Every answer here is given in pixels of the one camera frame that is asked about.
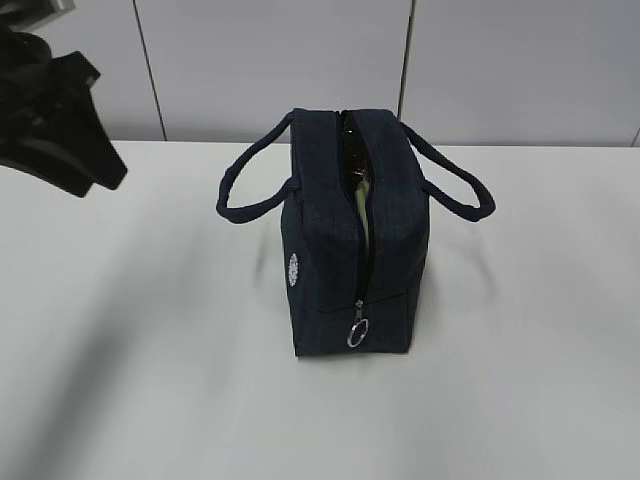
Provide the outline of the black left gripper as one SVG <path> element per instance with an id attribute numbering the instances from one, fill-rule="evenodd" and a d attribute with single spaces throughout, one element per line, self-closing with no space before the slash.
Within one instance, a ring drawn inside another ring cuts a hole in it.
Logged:
<path id="1" fill-rule="evenodd" d="M 128 169 L 93 102 L 100 72 L 79 51 L 55 57 L 41 37 L 1 23 L 1 164 L 84 198 L 116 190 Z"/>

